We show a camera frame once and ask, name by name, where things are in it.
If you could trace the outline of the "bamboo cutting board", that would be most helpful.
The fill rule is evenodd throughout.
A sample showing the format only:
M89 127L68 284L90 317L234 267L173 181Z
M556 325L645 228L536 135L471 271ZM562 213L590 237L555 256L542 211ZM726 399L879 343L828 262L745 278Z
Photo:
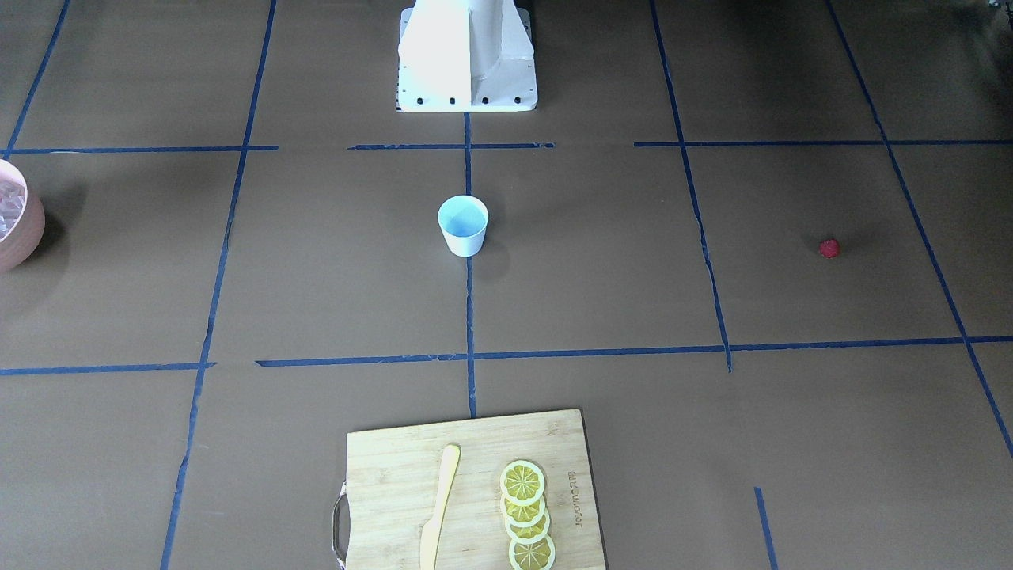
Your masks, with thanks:
M421 527L433 515L442 450L461 457L434 569L511 569L499 476L506 463L535 462L556 559L552 569L604 569L605 553L582 413L552 412L352 432L333 509L350 517L347 547L332 524L340 569L420 569Z

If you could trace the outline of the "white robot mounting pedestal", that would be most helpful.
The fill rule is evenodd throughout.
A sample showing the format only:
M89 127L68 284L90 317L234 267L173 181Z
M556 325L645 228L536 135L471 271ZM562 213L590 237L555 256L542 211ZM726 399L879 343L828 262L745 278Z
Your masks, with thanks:
M528 112L538 105L534 26L518 1L416 1L400 14L396 109Z

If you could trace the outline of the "pile of ice cubes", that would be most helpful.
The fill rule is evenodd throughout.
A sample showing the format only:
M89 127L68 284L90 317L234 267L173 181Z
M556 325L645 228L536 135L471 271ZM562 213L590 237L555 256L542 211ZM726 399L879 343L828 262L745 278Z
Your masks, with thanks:
M1 180L1 241L16 227L28 206L28 188L15 180Z

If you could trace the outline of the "red strawberry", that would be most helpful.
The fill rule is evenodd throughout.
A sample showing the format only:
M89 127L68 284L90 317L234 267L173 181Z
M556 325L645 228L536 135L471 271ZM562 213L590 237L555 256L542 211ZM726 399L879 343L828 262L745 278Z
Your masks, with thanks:
M840 242L835 238L825 239L820 242L819 253L826 259L835 259L840 255Z

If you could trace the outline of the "lemon slice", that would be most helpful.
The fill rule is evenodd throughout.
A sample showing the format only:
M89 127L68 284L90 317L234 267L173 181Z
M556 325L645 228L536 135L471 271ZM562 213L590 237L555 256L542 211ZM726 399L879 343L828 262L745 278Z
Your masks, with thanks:
M544 497L538 501L527 505L518 505L510 499L503 498L500 501L502 515L506 523L517 528L529 528L538 526L546 513L546 502Z
M552 569L555 559L555 544L550 535L546 535L546 537L535 542L520 542L517 540L510 542L509 563L511 569Z
M499 487L506 501L525 507L542 499L546 476L535 462L517 459L504 466L499 476Z
M535 520L532 526L518 526L516 520L506 517L504 527L506 527L511 541L522 545L535 544L535 542L544 540L549 534L551 515L546 511L539 519Z

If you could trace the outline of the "light blue plastic cup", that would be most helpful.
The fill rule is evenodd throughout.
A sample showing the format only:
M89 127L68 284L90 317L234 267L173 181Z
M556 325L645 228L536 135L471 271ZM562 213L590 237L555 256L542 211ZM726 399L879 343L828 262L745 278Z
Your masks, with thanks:
M484 245L491 216L481 199L459 195L440 206L437 220L449 251L455 256L473 257Z

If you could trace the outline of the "lemon slice bottom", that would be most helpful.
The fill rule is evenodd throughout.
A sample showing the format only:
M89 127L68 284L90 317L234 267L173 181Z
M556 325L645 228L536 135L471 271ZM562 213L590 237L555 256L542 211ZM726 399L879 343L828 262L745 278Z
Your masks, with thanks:
M511 569L552 569L555 559L555 544L550 535L546 535L546 537L535 542L520 542L517 540L510 542L509 563Z

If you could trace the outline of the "lemon slice top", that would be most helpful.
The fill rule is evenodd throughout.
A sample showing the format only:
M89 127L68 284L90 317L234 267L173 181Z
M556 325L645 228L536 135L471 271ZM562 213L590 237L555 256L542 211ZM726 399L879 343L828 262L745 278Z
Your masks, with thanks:
M517 459L504 466L499 476L499 487L506 501L525 507L542 499L546 476L535 462Z

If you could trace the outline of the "pink bowl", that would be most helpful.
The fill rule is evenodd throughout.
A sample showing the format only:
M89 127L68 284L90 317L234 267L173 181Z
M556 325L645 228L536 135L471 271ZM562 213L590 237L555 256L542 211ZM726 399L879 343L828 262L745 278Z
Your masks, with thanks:
M28 188L28 206L16 227L1 241L1 272L17 267L35 252L46 228L46 214L38 195L28 185L22 172L7 160L1 160L1 181L18 181Z

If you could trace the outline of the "yellow plastic knife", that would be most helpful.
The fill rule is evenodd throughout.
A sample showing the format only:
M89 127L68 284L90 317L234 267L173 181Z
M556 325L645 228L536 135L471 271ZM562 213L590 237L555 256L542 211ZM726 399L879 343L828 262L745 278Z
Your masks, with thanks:
M446 505L448 504L453 478L456 477L461 450L457 444L446 444L442 447L440 469L438 469L438 483L435 488L435 498L433 515L421 527L419 539L419 567L420 569L434 569L438 558L438 546L442 524L446 515Z

